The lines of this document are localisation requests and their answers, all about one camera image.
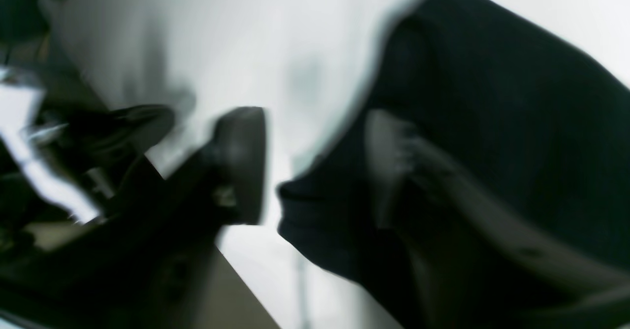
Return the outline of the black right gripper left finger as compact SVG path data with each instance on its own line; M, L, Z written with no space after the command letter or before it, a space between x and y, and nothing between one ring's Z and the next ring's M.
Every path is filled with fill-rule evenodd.
M167 179L135 150L174 124L164 106L72 116L50 140L53 161L92 185L97 217L61 221L12 174L1 197L1 318L25 329L191 329L214 242L226 225L258 224L266 119L239 107Z

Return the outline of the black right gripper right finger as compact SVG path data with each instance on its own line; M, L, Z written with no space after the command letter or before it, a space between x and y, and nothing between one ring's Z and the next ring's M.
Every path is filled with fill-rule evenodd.
M520 216L416 127L367 116L375 225L403 241L429 329L627 329L629 273Z

